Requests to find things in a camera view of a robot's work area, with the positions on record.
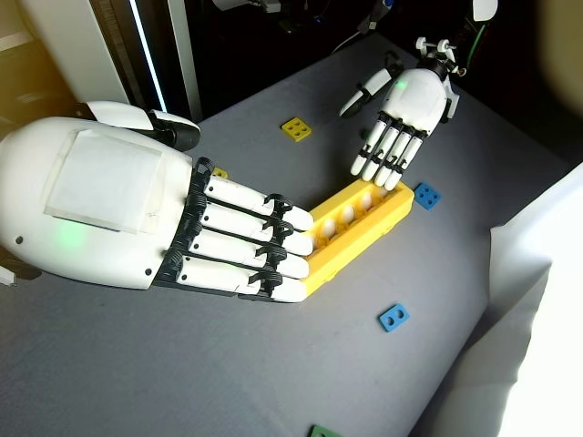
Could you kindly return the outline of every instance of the gray tabletop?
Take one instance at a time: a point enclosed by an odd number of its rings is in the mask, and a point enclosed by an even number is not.
[[[338,109],[395,49],[372,36],[202,123],[194,155],[312,208],[351,182],[359,131]],[[401,50],[405,63],[414,60]],[[313,133],[292,142],[280,125]],[[0,290],[3,436],[406,435],[484,310],[489,228],[566,166],[462,92],[454,120],[407,171],[443,196],[411,214],[301,304],[49,274]],[[396,302],[411,319],[386,333]]]

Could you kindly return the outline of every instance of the green block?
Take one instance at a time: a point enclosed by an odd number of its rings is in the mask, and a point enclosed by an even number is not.
[[[320,425],[313,425],[312,434],[310,434],[310,437],[342,437],[342,436],[340,434],[337,434],[336,432],[327,430]]]

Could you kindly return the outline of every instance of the green light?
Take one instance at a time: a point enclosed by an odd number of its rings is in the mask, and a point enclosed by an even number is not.
[[[57,241],[66,249],[78,249],[85,243],[85,226],[76,221],[63,220],[58,232]]]

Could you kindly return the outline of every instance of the green wire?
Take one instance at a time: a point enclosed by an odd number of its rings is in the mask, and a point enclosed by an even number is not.
[[[467,56],[466,67],[470,67],[470,62],[472,60],[472,57],[474,57],[474,52],[476,51],[477,43],[480,41],[480,36],[482,36],[482,34],[484,33],[484,29],[486,29],[486,25],[482,25],[482,27],[480,27],[480,31],[476,35],[476,39],[474,40],[472,48],[470,49],[470,54]]]

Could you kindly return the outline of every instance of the robotic hand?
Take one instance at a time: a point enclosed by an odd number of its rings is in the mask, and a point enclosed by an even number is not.
[[[0,142],[2,246],[97,284],[305,299],[308,212],[213,175],[206,158],[193,167],[169,147],[198,140],[186,119],[109,102],[74,114],[93,121],[45,118]]]
[[[362,172],[363,180],[374,178],[377,186],[389,191],[437,123],[454,116],[459,95],[452,90],[449,74],[465,73],[455,64],[455,47],[448,40],[435,45],[421,37],[415,46],[421,52],[416,68],[403,71],[397,64],[387,65],[360,86],[340,111],[341,117],[352,116],[390,84],[378,120],[351,168],[353,175]]]

